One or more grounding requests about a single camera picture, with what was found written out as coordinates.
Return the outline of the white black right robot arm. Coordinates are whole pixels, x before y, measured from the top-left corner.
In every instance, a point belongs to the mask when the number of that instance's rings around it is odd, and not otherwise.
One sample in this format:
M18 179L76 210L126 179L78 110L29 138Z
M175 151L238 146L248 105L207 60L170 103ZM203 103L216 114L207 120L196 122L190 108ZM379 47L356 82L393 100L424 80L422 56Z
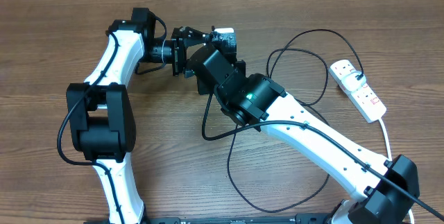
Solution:
M404 155L390 160L317 119L269 74L246 76L236 59L232 29L199 34L201 47L187 62L199 93L216 98L237 125L235 136L251 128L281 139L335 179L349 194L324 223L401 223L413 205L443 215L419 199L416 165Z

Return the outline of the blue Galaxy smartphone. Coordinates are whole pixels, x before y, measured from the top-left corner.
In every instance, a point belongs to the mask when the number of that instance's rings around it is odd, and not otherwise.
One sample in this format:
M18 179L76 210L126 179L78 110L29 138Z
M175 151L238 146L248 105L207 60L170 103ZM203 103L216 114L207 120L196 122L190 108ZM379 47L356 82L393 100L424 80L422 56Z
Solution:
M214 32L217 32L220 34L234 33L234 29L233 28L215 28Z

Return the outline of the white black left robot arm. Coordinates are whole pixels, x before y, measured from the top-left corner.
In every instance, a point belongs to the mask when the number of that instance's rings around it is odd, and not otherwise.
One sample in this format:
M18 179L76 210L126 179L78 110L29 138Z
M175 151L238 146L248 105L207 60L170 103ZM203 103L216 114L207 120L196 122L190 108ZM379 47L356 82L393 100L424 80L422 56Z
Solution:
M131 164L137 136L127 91L131 76L140 62L172 64L174 73L181 73L187 48L212 38L190 27L175 28L170 40L156 37L159 22L148 8L134 8L129 20L115 20L95 70L83 83L67 88L68 113L60 130L70 128L74 148L85 157L81 165L93 167L99 176L109 207L106 223L149 222Z

